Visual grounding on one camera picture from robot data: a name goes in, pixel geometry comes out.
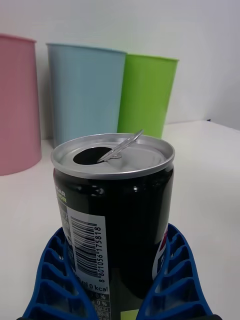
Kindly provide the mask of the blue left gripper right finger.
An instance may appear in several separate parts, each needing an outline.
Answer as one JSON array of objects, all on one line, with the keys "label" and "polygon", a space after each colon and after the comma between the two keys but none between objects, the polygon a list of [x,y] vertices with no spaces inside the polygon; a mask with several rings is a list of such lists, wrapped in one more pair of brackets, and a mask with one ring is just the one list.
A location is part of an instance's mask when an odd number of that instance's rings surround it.
[{"label": "blue left gripper right finger", "polygon": [[137,320],[220,320],[203,294],[191,248],[168,225],[164,263],[144,299]]}]

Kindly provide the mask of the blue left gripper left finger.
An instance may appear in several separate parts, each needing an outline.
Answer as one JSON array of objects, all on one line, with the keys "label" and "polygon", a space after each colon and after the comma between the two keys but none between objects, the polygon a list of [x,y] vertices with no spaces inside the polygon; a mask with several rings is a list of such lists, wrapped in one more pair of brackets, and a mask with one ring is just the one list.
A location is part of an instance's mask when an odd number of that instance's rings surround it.
[{"label": "blue left gripper left finger", "polygon": [[59,228],[41,255],[30,302],[22,320],[97,320],[94,307],[67,262]]}]

